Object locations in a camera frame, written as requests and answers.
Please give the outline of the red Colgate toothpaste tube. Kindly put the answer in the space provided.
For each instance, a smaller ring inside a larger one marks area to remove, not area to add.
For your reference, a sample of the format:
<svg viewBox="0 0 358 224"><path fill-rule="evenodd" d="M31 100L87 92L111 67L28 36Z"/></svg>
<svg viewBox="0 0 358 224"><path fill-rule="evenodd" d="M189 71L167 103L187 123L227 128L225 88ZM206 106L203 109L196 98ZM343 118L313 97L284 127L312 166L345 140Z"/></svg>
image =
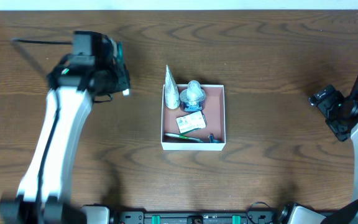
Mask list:
<svg viewBox="0 0 358 224"><path fill-rule="evenodd" d="M129 72L127 70L124 60L124 51L122 47L122 42L117 42L116 47L117 47L116 63L117 63L118 89L122 91L122 94L124 96L129 96L130 89L131 89L131 79L129 77Z"/></svg>

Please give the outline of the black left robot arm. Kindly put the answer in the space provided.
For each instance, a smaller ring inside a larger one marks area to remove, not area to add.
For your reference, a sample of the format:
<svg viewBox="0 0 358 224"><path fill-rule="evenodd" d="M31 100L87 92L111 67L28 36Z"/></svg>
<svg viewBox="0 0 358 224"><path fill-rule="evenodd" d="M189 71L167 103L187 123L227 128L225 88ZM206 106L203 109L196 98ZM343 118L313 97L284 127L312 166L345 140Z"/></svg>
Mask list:
<svg viewBox="0 0 358 224"><path fill-rule="evenodd" d="M72 170L83 125L97 97L130 92L121 42L76 31L73 51L48 74L45 119L34 156L15 198L1 198L4 223L117 223L105 205L70 203Z"/></svg>

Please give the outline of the white Pantene conditioner tube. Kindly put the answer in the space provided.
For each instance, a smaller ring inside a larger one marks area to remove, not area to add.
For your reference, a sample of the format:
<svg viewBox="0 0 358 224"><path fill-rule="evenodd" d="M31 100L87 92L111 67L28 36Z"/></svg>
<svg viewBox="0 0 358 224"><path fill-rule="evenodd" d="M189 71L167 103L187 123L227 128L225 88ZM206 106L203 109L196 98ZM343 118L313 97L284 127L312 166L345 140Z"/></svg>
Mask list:
<svg viewBox="0 0 358 224"><path fill-rule="evenodd" d="M178 87L168 65L166 65L164 95L165 106L168 109L175 110L180 106Z"/></svg>

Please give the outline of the green white toothbrush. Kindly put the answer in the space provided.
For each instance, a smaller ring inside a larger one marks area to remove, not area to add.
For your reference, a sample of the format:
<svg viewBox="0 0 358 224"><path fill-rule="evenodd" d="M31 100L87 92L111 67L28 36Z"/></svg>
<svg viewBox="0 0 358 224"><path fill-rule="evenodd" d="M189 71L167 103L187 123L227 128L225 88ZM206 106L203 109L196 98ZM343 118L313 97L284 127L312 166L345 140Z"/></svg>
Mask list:
<svg viewBox="0 0 358 224"><path fill-rule="evenodd" d="M204 143L199 138L188 137L188 136L184 136L184 135L181 135L181 134L165 133L164 136L169 137L169 138L175 138L175 139L184 139L184 140L187 140L187 141L193 141L193 142L197 142L197 143Z"/></svg>

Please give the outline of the blue disposable razor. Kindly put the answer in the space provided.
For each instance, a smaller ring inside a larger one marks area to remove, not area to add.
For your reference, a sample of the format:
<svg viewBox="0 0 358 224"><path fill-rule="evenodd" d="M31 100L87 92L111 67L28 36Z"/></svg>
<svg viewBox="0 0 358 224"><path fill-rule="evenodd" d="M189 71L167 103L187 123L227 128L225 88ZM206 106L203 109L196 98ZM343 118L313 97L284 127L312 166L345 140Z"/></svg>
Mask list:
<svg viewBox="0 0 358 224"><path fill-rule="evenodd" d="M219 139L216 139L213 134L210 134L210 135L208 136L208 139L209 139L209 142L210 142L210 143L214 143L214 144L220 144L220 143L222 143L222 141L219 140Z"/></svg>

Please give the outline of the green Dettol soap bar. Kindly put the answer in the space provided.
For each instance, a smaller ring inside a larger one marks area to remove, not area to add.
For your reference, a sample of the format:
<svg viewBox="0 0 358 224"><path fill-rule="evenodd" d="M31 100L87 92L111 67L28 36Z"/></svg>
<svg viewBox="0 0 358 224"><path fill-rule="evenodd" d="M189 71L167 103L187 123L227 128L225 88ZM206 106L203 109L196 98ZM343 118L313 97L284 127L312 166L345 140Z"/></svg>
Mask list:
<svg viewBox="0 0 358 224"><path fill-rule="evenodd" d="M206 120L201 111L197 111L176 119L180 134L189 133L206 127Z"/></svg>

